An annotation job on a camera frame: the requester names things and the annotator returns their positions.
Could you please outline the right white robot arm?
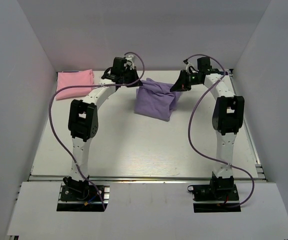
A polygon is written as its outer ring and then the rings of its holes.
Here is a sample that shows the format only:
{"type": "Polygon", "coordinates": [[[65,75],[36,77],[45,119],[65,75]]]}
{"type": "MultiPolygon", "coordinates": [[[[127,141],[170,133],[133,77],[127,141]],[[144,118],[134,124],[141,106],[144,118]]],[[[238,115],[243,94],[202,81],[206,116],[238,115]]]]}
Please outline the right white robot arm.
{"type": "Polygon", "coordinates": [[[212,127],[216,133],[216,157],[212,158],[216,166],[212,177],[216,180],[231,180],[233,178],[233,151],[236,136],[243,125],[245,99],[235,95],[223,82],[225,71],[213,68],[211,58],[203,56],[197,59],[197,68],[184,61],[185,69],[170,88],[171,92],[187,92],[194,85],[204,85],[207,93],[215,100],[212,115],[212,127]]]}

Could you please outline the purple t shirt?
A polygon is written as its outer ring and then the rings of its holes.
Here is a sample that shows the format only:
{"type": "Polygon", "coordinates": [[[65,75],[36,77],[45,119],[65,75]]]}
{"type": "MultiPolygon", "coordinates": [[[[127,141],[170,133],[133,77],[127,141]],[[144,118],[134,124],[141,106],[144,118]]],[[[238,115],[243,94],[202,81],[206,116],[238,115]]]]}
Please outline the purple t shirt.
{"type": "Polygon", "coordinates": [[[154,81],[147,78],[136,90],[134,112],[138,115],[168,122],[172,112],[177,108],[182,93],[171,92],[170,83],[154,81]]]}

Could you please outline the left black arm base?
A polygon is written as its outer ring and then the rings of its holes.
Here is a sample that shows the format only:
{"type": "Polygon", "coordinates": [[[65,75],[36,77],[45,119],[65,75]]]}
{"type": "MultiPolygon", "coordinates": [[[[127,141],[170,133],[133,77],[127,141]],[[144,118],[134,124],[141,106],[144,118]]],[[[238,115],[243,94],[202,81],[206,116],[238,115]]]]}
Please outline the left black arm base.
{"type": "Polygon", "coordinates": [[[93,186],[85,180],[64,177],[56,210],[58,212],[104,212],[110,196],[108,185],[93,186]]]}

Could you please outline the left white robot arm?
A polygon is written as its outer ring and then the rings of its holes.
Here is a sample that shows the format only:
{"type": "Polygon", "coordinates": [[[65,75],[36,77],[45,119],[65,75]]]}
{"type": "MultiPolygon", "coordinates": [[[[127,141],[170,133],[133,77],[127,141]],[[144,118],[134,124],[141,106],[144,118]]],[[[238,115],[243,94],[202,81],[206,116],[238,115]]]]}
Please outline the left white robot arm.
{"type": "Polygon", "coordinates": [[[114,94],[120,85],[128,88],[142,85],[134,64],[135,54],[115,57],[113,65],[106,69],[99,82],[83,99],[74,99],[70,104],[68,130],[72,137],[73,150],[69,179],[84,182],[89,178],[88,162],[92,139],[99,129],[98,110],[114,94]]]}

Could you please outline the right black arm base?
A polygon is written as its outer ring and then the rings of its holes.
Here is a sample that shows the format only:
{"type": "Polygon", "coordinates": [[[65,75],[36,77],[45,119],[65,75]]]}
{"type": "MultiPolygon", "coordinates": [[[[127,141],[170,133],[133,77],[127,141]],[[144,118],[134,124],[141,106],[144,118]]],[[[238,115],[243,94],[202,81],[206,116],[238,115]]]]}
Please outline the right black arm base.
{"type": "Polygon", "coordinates": [[[193,195],[195,213],[237,213],[241,211],[240,199],[234,177],[212,175],[209,184],[189,185],[193,195]]]}

